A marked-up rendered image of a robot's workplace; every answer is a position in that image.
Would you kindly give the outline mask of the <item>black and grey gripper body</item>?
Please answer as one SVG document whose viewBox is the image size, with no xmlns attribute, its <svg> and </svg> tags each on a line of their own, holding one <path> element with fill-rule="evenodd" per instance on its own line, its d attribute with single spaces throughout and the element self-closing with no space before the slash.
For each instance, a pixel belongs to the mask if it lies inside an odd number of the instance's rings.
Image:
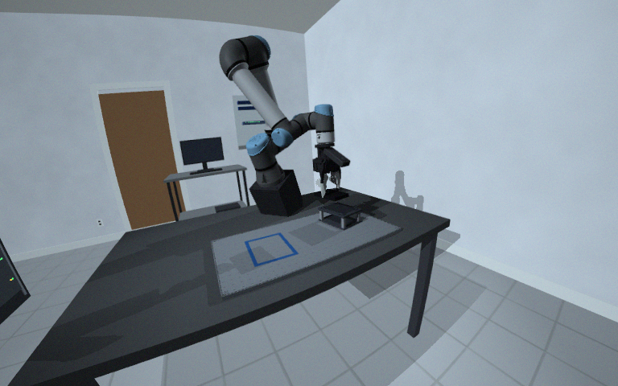
<svg viewBox="0 0 618 386">
<path fill-rule="evenodd" d="M 322 165 L 325 166 L 325 170 L 327 171 L 327 174 L 330 174 L 330 172 L 335 172 L 335 170 L 338 169 L 338 165 L 323 153 L 323 149 L 328 148 L 329 146 L 335 146 L 335 143 L 315 145 L 315 148 L 317 148 L 318 158 L 312 159 L 313 160 L 313 171 L 319 172 L 320 169 L 322 168 Z M 321 147 L 321 148 L 318 148 L 318 147 Z"/>
</svg>

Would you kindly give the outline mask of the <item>blue tape rectangle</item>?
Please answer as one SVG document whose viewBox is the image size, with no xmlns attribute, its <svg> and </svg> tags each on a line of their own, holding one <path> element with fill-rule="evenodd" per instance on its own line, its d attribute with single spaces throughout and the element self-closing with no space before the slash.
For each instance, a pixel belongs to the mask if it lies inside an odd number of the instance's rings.
<svg viewBox="0 0 618 386">
<path fill-rule="evenodd" d="M 263 238 L 267 238 L 267 237 L 270 237 L 270 236 L 276 236 L 276 235 L 280 235 L 280 237 L 284 240 L 284 242 L 287 244 L 287 246 L 291 249 L 291 251 L 293 253 L 290 254 L 290 255 L 286 255 L 284 257 L 279 257 L 279 258 L 276 258 L 276 259 L 273 259 L 273 260 L 270 260 L 270 261 L 265 261 L 265 262 L 262 262 L 262 263 L 258 264 L 248 242 L 254 241 L 254 240 L 260 240 L 260 239 L 263 239 Z M 245 245 L 246 245 L 246 247 L 247 247 L 247 249 L 249 251 L 249 255 L 250 255 L 250 257 L 251 257 L 251 259 L 253 261 L 254 267 L 259 266 L 259 265 L 264 265 L 264 264 L 267 264 L 267 263 L 270 263 L 270 262 L 273 262 L 273 261 L 281 260 L 283 258 L 291 257 L 291 256 L 294 256 L 294 255 L 298 254 L 297 251 L 291 246 L 291 244 L 286 240 L 286 238 L 281 233 L 273 234 L 273 235 L 270 235 L 270 236 L 264 236 L 264 237 L 257 238 L 257 239 L 254 239 L 254 240 L 245 241 Z"/>
</svg>

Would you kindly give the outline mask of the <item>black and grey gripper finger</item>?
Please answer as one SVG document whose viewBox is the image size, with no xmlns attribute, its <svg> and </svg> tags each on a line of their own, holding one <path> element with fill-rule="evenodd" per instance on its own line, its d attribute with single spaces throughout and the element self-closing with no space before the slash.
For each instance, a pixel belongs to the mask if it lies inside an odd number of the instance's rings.
<svg viewBox="0 0 618 386">
<path fill-rule="evenodd" d="M 325 170 L 325 166 L 322 166 L 322 168 L 319 171 L 319 175 L 320 175 L 320 179 L 316 180 L 316 185 L 320 187 L 321 195 L 323 198 L 326 194 L 327 180 L 328 180 L 328 175 L 327 175 L 327 171 Z"/>
<path fill-rule="evenodd" d="M 331 177 L 329 177 L 330 182 L 336 185 L 336 190 L 340 191 L 340 179 L 341 179 L 341 169 L 338 166 L 338 169 L 335 172 L 331 172 Z"/>
</svg>

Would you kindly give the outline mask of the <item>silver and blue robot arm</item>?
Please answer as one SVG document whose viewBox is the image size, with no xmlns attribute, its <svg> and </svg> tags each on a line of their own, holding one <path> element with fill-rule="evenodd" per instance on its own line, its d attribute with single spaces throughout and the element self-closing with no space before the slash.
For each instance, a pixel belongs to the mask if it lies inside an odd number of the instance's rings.
<svg viewBox="0 0 618 386">
<path fill-rule="evenodd" d="M 224 74 L 234 81 L 266 123 L 265 133 L 254 135 L 246 143 L 257 184 L 263 188 L 273 187 L 285 178 L 275 156 L 307 131 L 315 129 L 319 144 L 335 142 L 332 105 L 316 105 L 314 112 L 300 113 L 291 121 L 277 106 L 267 71 L 270 54 L 270 46 L 264 38 L 249 35 L 228 40 L 219 55 Z"/>
</svg>

